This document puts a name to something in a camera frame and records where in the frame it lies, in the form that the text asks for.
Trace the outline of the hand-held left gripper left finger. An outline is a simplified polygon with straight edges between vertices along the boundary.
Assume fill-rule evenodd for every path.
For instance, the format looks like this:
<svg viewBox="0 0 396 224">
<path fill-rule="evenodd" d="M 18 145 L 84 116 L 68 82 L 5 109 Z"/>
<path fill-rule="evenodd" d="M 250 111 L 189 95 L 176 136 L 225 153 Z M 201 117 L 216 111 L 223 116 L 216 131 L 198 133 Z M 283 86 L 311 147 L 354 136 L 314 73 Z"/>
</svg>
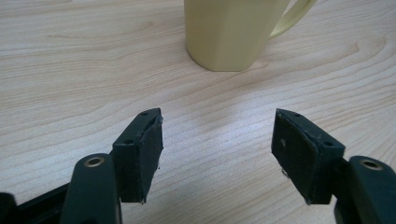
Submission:
<svg viewBox="0 0 396 224">
<path fill-rule="evenodd" d="M 113 143 L 118 193 L 123 203 L 145 203 L 163 151 L 160 108 L 139 113 Z"/>
</svg>

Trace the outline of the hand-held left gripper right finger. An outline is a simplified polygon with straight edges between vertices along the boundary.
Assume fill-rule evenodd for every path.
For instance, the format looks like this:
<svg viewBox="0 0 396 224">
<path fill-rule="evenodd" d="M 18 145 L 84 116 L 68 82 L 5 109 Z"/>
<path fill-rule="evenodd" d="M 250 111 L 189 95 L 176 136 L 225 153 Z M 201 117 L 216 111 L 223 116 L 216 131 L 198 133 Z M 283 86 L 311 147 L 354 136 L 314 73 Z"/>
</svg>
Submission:
<svg viewBox="0 0 396 224">
<path fill-rule="evenodd" d="M 293 111 L 276 110 L 271 150 L 307 204 L 328 204 L 332 168 L 345 146 Z"/>
</svg>

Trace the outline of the yellow mug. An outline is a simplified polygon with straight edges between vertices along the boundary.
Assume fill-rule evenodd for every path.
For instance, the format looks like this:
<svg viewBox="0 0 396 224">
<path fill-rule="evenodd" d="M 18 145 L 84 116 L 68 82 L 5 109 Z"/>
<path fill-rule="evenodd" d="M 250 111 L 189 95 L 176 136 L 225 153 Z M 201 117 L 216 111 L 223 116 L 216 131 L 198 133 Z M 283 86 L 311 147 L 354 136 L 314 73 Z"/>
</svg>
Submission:
<svg viewBox="0 0 396 224">
<path fill-rule="evenodd" d="M 210 71 L 245 70 L 317 1 L 184 0 L 187 52 Z"/>
</svg>

